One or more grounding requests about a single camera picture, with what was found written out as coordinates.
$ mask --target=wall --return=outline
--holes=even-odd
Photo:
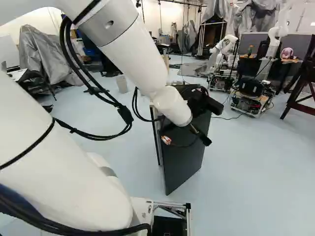
[[[158,37],[160,25],[160,11],[157,0],[143,0],[144,17],[148,31],[152,31],[152,36]],[[142,17],[142,8],[138,11]],[[196,19],[196,28],[199,27],[200,13],[198,7],[189,6],[189,15],[187,16],[188,6],[172,2],[161,2],[161,16],[163,33],[168,34],[171,30],[172,22],[177,23],[177,29],[183,27],[183,20],[186,23],[189,20]],[[58,34],[61,23],[61,11],[53,7],[43,7],[27,13],[15,20],[0,26],[0,36],[10,34],[13,41],[18,44],[20,27],[29,24],[38,30],[47,34]]]
[[[289,30],[290,32],[315,33],[315,26],[311,26],[311,22],[315,22],[315,0],[303,0],[303,4],[299,1],[302,0],[298,0],[291,10]],[[298,27],[298,23],[304,10],[304,16]]]
[[[160,23],[160,11],[157,0],[143,0],[144,18],[148,31],[152,32],[152,36],[158,37],[158,29],[161,28]],[[141,7],[138,8],[140,15],[142,16]],[[162,30],[163,33],[168,34],[171,31],[172,22],[177,23],[177,30],[183,28],[183,20],[186,23],[188,20],[194,20],[196,18],[196,28],[199,27],[200,13],[198,13],[198,7],[189,6],[189,15],[187,17],[188,6],[183,4],[177,4],[172,2],[161,1],[161,17],[162,17]]]
[[[18,44],[20,27],[29,24],[47,34],[58,34],[61,23],[61,11],[53,7],[43,7],[29,12],[0,26],[0,36],[10,34]]]

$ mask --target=white robot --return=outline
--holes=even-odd
[[[214,71],[213,66],[216,65],[217,57],[219,56],[219,54],[225,55],[228,51],[233,49],[237,40],[238,40],[237,37],[228,34],[219,43],[217,43],[216,46],[210,49],[211,55],[207,63],[207,68],[205,72],[203,72],[203,74],[208,75],[211,72],[213,72]]]
[[[191,122],[187,103],[174,87],[165,86],[164,61],[131,0],[5,1],[1,10],[10,14],[6,18],[1,14],[0,24],[43,6],[63,11],[174,124]],[[3,72],[0,133],[0,184],[22,196],[45,219],[62,224],[65,231],[71,227],[98,235],[140,223],[150,225],[155,203],[131,198],[101,156],[82,151]]]
[[[269,71],[271,69],[272,63],[274,61],[274,57],[277,53],[278,47],[280,45],[280,40],[282,37],[287,36],[289,33],[288,28],[288,20],[290,17],[290,10],[293,7],[296,0],[288,0],[281,8],[279,15],[278,15],[278,21],[274,27],[272,27],[268,31],[268,36],[270,38],[270,44],[268,51],[266,53],[266,57],[264,57],[261,61],[260,68],[258,71],[260,73],[257,76],[257,79],[259,80],[267,80]]]

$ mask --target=gray partition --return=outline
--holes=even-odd
[[[288,34],[281,39],[283,48],[292,48],[294,55],[303,60],[311,42],[311,34]]]
[[[267,32],[245,32],[241,35],[238,53],[240,55],[247,54],[250,45],[253,45],[252,53],[257,54],[260,42],[266,40]]]

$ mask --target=pink object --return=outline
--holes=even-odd
[[[293,49],[292,48],[284,48],[281,52],[282,59],[289,59],[293,56]]]

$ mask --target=cable bundle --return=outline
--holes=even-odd
[[[125,133],[127,133],[131,127],[132,127],[132,122],[133,122],[133,117],[131,115],[130,110],[124,106],[123,104],[121,104],[119,101],[116,100],[116,98],[114,98],[106,89],[104,89],[99,82],[88,72],[88,70],[84,67],[84,65],[81,63],[81,61],[78,59],[73,46],[72,46],[72,42],[71,42],[71,38],[70,38],[70,29],[71,29],[71,25],[72,22],[71,20],[66,16],[60,26],[60,45],[63,51],[63,54],[66,58],[66,60],[68,61],[70,67],[72,68],[72,70],[78,75],[78,77],[80,78],[80,80],[85,84],[86,87],[88,87],[89,91],[95,95],[97,98],[101,99],[102,101],[114,106],[117,108],[118,113],[120,114],[120,116],[124,119],[125,123],[126,123],[126,127],[118,134],[116,135],[110,135],[110,136],[101,136],[101,135],[94,135],[94,134],[89,134],[86,133],[84,131],[78,130],[70,125],[68,125],[67,123],[56,119],[56,121],[64,128],[69,129],[71,133],[76,133],[84,138],[90,139],[90,140],[94,140],[94,141],[106,141],[106,140],[110,140],[110,139],[114,139],[120,135],[123,135]],[[95,91],[95,89],[88,83],[88,81],[84,78],[84,76],[81,74],[81,72],[79,71],[79,69],[75,66],[74,62],[72,61],[68,50],[66,48],[66,45],[70,51],[70,54],[72,56],[72,58],[75,60],[75,62],[78,64],[79,68],[84,72],[84,74],[90,79],[91,82],[93,82],[97,88],[100,89],[101,92],[105,93],[106,96],[110,99],[107,99],[103,96],[101,96],[98,92]]]

